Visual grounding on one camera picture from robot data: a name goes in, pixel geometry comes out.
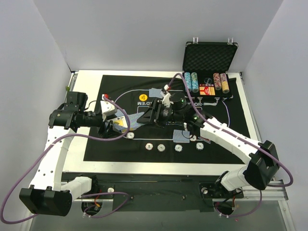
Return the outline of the blue white chip stack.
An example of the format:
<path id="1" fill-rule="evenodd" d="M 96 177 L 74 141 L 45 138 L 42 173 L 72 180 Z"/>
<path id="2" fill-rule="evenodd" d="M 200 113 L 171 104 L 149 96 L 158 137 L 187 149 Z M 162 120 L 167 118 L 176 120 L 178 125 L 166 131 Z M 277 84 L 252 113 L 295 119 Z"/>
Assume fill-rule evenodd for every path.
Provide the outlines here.
<path id="1" fill-rule="evenodd" d="M 182 149 L 183 149 L 183 147 L 182 147 L 180 144 L 176 144 L 176 145 L 175 145 L 175 151 L 176 151 L 176 152 L 181 152 Z"/>

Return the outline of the yellow dealer button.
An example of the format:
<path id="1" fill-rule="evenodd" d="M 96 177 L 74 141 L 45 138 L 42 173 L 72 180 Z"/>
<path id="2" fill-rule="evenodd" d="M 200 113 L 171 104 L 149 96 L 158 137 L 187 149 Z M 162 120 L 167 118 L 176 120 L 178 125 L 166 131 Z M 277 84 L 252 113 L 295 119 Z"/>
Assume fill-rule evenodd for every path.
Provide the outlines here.
<path id="1" fill-rule="evenodd" d="M 146 94 L 141 94 L 141 95 L 139 96 L 139 100 L 140 100 L 141 102 L 145 102 L 145 101 L 148 100 L 148 96 L 147 96 Z"/>

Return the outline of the grey white chip stack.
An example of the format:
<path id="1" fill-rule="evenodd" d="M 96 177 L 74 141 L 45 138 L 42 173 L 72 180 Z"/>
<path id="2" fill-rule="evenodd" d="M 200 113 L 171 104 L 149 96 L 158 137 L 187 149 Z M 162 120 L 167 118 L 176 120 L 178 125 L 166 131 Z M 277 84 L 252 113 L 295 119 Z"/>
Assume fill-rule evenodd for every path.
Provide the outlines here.
<path id="1" fill-rule="evenodd" d="M 157 146 L 157 149 L 158 149 L 159 152 L 163 152 L 163 151 L 165 151 L 166 147 L 163 144 L 159 144 Z"/>

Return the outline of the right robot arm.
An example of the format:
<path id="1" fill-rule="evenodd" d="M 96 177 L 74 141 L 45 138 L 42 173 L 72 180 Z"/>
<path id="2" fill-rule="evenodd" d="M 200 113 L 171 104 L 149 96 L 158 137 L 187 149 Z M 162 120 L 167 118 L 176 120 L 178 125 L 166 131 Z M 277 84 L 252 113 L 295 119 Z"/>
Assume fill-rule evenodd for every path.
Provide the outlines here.
<path id="1" fill-rule="evenodd" d="M 182 125 L 194 135 L 208 139 L 238 157 L 245 166 L 223 172 L 213 185 L 217 195 L 225 197 L 236 189 L 252 186 L 264 190 L 279 170 L 275 145 L 248 138 L 219 122 L 211 114 L 195 107 L 191 97 L 182 92 L 165 92 L 164 97 L 151 102 L 150 122 L 165 127 L 169 122 Z"/>

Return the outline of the blue playing card deck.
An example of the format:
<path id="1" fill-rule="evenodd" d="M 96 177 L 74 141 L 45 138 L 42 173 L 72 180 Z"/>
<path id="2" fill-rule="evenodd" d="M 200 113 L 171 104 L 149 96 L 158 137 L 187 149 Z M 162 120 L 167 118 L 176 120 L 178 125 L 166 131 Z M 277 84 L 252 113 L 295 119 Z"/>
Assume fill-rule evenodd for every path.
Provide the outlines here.
<path id="1" fill-rule="evenodd" d="M 125 133 L 128 129 L 128 123 L 124 116 L 109 119 L 107 122 L 111 124 L 112 129 L 116 132 Z"/>

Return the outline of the grey white single chip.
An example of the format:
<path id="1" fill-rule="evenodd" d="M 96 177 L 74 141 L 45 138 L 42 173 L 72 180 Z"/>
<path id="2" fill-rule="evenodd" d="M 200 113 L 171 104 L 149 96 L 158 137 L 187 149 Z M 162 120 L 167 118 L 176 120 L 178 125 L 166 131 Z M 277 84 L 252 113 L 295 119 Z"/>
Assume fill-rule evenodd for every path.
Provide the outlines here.
<path id="1" fill-rule="evenodd" d="M 134 135 L 133 132 L 128 132 L 128 133 L 127 133 L 127 138 L 128 138 L 128 139 L 133 139 L 134 136 L 135 136 L 135 135 Z"/>

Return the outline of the red triangular dealer marker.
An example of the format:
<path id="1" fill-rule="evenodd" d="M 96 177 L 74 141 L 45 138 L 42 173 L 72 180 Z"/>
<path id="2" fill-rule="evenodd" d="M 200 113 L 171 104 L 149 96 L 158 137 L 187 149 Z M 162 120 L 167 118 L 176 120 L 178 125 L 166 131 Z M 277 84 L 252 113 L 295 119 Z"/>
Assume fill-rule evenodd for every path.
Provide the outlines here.
<path id="1" fill-rule="evenodd" d="M 206 139 L 206 138 L 202 138 L 202 137 L 199 137 L 200 140 L 203 140 L 204 142 L 207 142 L 207 143 L 211 143 L 211 140 L 209 139 Z"/>

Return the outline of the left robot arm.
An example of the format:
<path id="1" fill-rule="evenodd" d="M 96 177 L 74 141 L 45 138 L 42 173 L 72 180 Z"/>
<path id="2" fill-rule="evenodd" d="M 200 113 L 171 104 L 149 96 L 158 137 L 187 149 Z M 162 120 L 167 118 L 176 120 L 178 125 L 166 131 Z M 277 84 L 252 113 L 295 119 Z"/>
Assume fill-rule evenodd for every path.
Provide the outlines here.
<path id="1" fill-rule="evenodd" d="M 106 141 L 117 137 L 109 131 L 120 133 L 125 125 L 115 126 L 117 108 L 102 101 L 102 109 L 96 113 L 86 110 L 88 96 L 70 91 L 67 100 L 49 117 L 48 140 L 42 157 L 36 162 L 37 172 L 28 188 L 22 188 L 19 198 L 33 214 L 66 216 L 72 202 L 82 195 L 94 198 L 99 186 L 95 177 L 79 176 L 61 184 L 62 171 L 69 146 L 80 127 L 97 127 L 99 134 L 107 135 Z"/>

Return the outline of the red white chip stack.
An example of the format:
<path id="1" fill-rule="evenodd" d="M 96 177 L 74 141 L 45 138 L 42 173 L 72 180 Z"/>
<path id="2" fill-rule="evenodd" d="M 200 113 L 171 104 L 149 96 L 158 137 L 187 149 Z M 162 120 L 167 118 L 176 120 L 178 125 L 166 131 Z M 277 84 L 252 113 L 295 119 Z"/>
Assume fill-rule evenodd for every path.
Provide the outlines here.
<path id="1" fill-rule="evenodd" d="M 152 150 L 153 147 L 154 147 L 154 146 L 153 146 L 152 143 L 147 143 L 147 144 L 145 145 L 146 150 Z"/>

